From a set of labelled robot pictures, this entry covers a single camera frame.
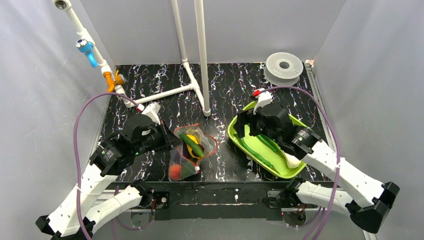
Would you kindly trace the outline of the yellow toy corn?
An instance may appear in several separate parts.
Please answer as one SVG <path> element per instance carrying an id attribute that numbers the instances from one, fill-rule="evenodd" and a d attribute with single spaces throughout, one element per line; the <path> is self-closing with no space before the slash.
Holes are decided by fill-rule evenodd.
<path id="1" fill-rule="evenodd" d="M 189 153 L 197 159 L 202 157 L 204 152 L 201 148 L 201 145 L 199 145 L 197 138 L 190 134 L 187 134 L 186 137 L 188 138 L 188 143 L 186 145 Z"/>

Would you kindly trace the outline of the green toy cucumber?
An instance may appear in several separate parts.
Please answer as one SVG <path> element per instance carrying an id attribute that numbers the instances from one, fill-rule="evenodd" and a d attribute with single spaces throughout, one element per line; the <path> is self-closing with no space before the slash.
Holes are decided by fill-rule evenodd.
<path id="1" fill-rule="evenodd" d="M 179 134 L 179 138 L 187 145 L 188 148 L 190 148 L 189 152 L 195 158 L 204 157 L 204 151 L 202 150 L 200 145 L 196 141 L 194 141 L 193 138 L 190 137 L 190 135 L 181 133 Z"/>

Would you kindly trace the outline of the clear zip bag orange zipper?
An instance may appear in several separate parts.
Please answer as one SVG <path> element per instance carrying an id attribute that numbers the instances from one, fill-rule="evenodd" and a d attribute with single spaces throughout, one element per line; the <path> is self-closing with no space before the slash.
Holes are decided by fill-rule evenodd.
<path id="1" fill-rule="evenodd" d="M 199 143 L 199 145 L 201 145 L 201 148 L 204 152 L 204 157 L 201 157 L 201 158 L 193 157 L 189 153 L 187 145 L 184 142 L 182 142 L 182 145 L 178 146 L 177 148 L 173 149 L 170 152 L 169 166 L 171 166 L 173 164 L 181 165 L 181 163 L 184 163 L 185 161 L 191 161 L 194 164 L 196 164 L 196 166 L 198 167 L 198 173 L 197 174 L 199 174 L 201 172 L 202 163 L 210 160 L 212 155 L 215 154 L 215 152 L 217 151 L 217 149 L 218 149 L 217 140 L 214 137 L 212 137 L 211 135 L 204 133 L 201 130 L 199 123 L 180 126 L 180 127 L 176 128 L 173 133 L 177 137 L 179 137 L 179 134 L 181 134 L 181 133 L 184 133 L 186 135 L 195 136 L 197 138 L 197 142 Z"/>

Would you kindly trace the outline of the red toy strawberry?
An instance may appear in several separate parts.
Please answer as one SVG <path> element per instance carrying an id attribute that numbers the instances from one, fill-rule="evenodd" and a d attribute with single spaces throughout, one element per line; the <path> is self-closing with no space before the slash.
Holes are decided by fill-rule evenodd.
<path id="1" fill-rule="evenodd" d="M 168 168 L 168 176 L 172 181 L 181 180 L 181 173 L 183 167 L 180 164 L 172 164 Z"/>

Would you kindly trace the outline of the green toy avocado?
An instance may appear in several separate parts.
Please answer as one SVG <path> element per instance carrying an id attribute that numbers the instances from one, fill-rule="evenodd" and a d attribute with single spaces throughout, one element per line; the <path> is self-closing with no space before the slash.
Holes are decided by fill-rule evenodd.
<path id="1" fill-rule="evenodd" d="M 198 173 L 198 167 L 190 160 L 181 163 L 180 179 L 184 180 Z"/>

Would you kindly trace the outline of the green toy pepper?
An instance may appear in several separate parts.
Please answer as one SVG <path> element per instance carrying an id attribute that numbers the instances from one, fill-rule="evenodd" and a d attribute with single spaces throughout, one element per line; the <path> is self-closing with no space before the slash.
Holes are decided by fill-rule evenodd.
<path id="1" fill-rule="evenodd" d="M 265 166 L 267 166 L 268 168 L 272 169 L 273 171 L 277 172 L 276 168 L 274 167 L 273 164 L 271 164 L 269 161 L 265 160 L 259 153 L 257 153 L 256 151 L 254 151 L 253 149 L 251 149 L 245 142 L 245 140 L 243 138 L 240 138 L 240 143 L 241 145 L 249 152 L 251 153 L 255 158 L 257 158 L 261 163 L 263 163 Z"/>

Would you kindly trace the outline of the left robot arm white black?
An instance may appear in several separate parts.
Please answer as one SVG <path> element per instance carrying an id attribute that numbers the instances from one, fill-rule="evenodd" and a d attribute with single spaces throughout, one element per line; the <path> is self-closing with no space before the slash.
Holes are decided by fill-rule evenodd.
<path id="1" fill-rule="evenodd" d="M 54 240 L 87 240 L 122 212 L 134 207 L 150 207 L 154 190 L 142 179 L 100 204 L 95 202 L 136 157 L 151 151 L 171 151 L 182 143 L 156 116 L 132 116 L 123 130 L 99 142 L 75 187 L 55 211 L 40 216 L 36 226 Z"/>

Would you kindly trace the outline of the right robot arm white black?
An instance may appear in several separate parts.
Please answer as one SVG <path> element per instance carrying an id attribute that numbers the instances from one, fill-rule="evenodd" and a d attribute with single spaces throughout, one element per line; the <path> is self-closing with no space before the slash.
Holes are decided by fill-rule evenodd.
<path id="1" fill-rule="evenodd" d="M 372 234 L 380 230 L 400 191 L 398 185 L 376 180 L 338 156 L 313 130 L 293 123 L 288 110 L 279 103 L 239 112 L 233 128 L 240 140 L 246 135 L 246 127 L 250 136 L 270 139 L 286 156 L 313 166 L 342 189 L 333 191 L 296 178 L 281 192 L 281 200 L 346 214 Z"/>

